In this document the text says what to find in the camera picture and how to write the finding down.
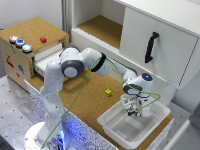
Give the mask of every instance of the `yellow-green object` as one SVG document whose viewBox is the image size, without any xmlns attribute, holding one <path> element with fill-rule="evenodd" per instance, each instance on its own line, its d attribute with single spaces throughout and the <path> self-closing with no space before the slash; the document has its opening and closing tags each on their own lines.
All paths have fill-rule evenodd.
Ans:
<svg viewBox="0 0 200 150">
<path fill-rule="evenodd" d="M 105 94 L 106 94 L 106 96 L 111 96 L 111 90 L 110 89 L 107 89 L 106 91 L 105 91 Z"/>
</svg>

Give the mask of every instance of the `cable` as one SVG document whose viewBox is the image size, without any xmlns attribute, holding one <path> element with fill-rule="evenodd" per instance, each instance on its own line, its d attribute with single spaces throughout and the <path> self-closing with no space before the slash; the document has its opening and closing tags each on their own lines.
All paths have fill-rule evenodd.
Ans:
<svg viewBox="0 0 200 150">
<path fill-rule="evenodd" d="M 42 145 L 42 147 L 41 147 L 40 150 L 42 150 L 42 148 L 44 147 L 44 145 L 46 144 L 46 142 L 48 141 L 48 139 L 50 138 L 50 136 L 53 134 L 53 132 L 55 131 L 55 129 L 60 125 L 60 123 L 65 119 L 65 117 L 68 115 L 69 111 L 72 109 L 74 103 L 77 101 L 78 97 L 79 97 L 80 94 L 82 93 L 82 91 L 83 91 L 83 89 L 84 89 L 84 87 L 85 87 L 85 85 L 86 85 L 86 83 L 87 83 L 87 80 L 88 80 L 88 78 L 89 78 L 89 76 L 90 76 L 91 70 L 93 69 L 93 67 L 94 67 L 94 65 L 96 64 L 96 62 L 97 62 L 98 60 L 100 60 L 100 59 L 101 59 L 101 57 L 99 57 L 98 59 L 96 59 L 95 62 L 92 64 L 92 66 L 91 66 L 91 68 L 90 68 L 90 70 L 89 70 L 89 72 L 88 72 L 88 75 L 87 75 L 87 77 L 86 77 L 86 79 L 85 79 L 85 82 L 83 83 L 83 85 L 82 85 L 82 87 L 81 87 L 81 90 L 79 91 L 78 95 L 75 97 L 74 101 L 72 102 L 71 106 L 69 107 L 68 111 L 65 113 L 65 115 L 63 116 L 63 118 L 60 120 L 60 122 L 55 126 L 55 128 L 54 128 L 54 129 L 52 130 L 52 132 L 49 134 L 49 136 L 48 136 L 47 139 L 45 140 L 45 142 L 44 142 L 44 144 Z M 145 106 L 143 106 L 143 107 L 140 107 L 136 112 L 140 111 L 140 110 L 143 109 L 144 107 L 147 107 L 148 105 L 150 105 L 150 104 L 152 104 L 152 103 L 154 103 L 155 101 L 158 101 L 158 100 L 160 99 L 161 96 L 160 96 L 159 94 L 140 91 L 140 90 L 137 90 L 137 89 L 133 88 L 132 86 L 130 86 L 130 85 L 126 82 L 126 80 L 123 78 L 123 76 L 122 76 L 122 74 L 120 73 L 120 71 L 118 70 L 117 66 L 116 66 L 110 59 L 108 59 L 108 58 L 106 58 L 106 59 L 115 67 L 115 69 L 117 70 L 117 72 L 118 72 L 118 74 L 120 75 L 120 77 L 122 78 L 122 80 L 123 80 L 130 88 L 134 89 L 135 91 L 141 92 L 141 93 L 146 93 L 146 94 L 157 95 L 157 96 L 158 96 L 158 98 L 157 98 L 156 100 L 150 102 L 149 104 L 147 104 L 147 105 L 145 105 Z"/>
</svg>

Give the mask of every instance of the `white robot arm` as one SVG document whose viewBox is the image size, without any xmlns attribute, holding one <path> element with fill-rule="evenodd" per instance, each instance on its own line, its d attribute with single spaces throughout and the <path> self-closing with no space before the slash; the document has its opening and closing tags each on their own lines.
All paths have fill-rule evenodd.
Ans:
<svg viewBox="0 0 200 150">
<path fill-rule="evenodd" d="M 103 53 L 92 48 L 86 48 L 80 52 L 77 47 L 69 46 L 62 51 L 59 57 L 60 59 L 58 60 L 48 62 L 44 75 L 44 86 L 40 90 L 40 95 L 46 109 L 45 124 L 36 137 L 40 147 L 42 143 L 45 143 L 45 140 L 62 119 L 64 114 L 64 107 L 58 94 L 63 88 L 64 76 L 68 78 L 78 76 L 85 70 L 85 68 L 91 68 L 95 60 L 100 57 L 101 59 L 99 59 L 94 65 L 91 70 L 92 72 L 96 72 L 101 76 L 107 75 L 111 71 L 117 72 L 116 68 L 108 59 L 106 59 L 106 56 Z M 115 60 L 112 60 L 112 62 L 121 72 L 126 82 L 133 88 L 137 89 L 134 90 L 126 83 L 123 83 L 123 90 L 126 94 L 122 95 L 121 100 L 128 115 L 131 115 L 136 112 L 138 107 L 142 107 L 148 103 L 149 94 L 141 93 L 140 91 L 150 92 L 153 85 L 153 79 L 146 73 L 137 76 L 135 70 L 130 69 Z M 137 113 L 138 116 L 140 114 L 142 116 L 148 116 L 149 107 L 145 107 L 140 111 L 140 113 Z M 55 141 L 57 137 L 60 137 L 62 129 L 62 124 L 60 124 L 53 134 L 51 134 L 47 141 L 47 145 L 48 143 L 52 143 L 52 140 Z"/>
</svg>

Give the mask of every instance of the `drawer handle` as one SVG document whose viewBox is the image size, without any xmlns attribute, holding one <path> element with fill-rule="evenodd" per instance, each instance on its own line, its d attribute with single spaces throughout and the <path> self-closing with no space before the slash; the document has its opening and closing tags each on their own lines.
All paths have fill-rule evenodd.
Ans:
<svg viewBox="0 0 200 150">
<path fill-rule="evenodd" d="M 154 44 L 154 39 L 156 39 L 157 37 L 159 37 L 159 34 L 156 32 L 153 32 L 152 36 L 149 39 L 149 43 L 148 43 L 148 47 L 147 47 L 147 51 L 145 55 L 145 63 L 149 63 L 153 59 L 153 57 L 151 56 L 151 52 L 152 52 L 152 48 Z"/>
</svg>

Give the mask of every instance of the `white cabinet door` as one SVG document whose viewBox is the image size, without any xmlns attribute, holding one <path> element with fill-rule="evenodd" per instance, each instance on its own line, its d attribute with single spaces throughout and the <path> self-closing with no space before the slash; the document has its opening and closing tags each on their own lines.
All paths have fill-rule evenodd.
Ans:
<svg viewBox="0 0 200 150">
<path fill-rule="evenodd" d="M 148 42 L 153 32 L 158 33 L 159 37 L 154 40 L 151 53 L 153 60 L 145 63 Z M 119 52 L 179 86 L 197 39 L 191 34 L 127 7 Z"/>
</svg>

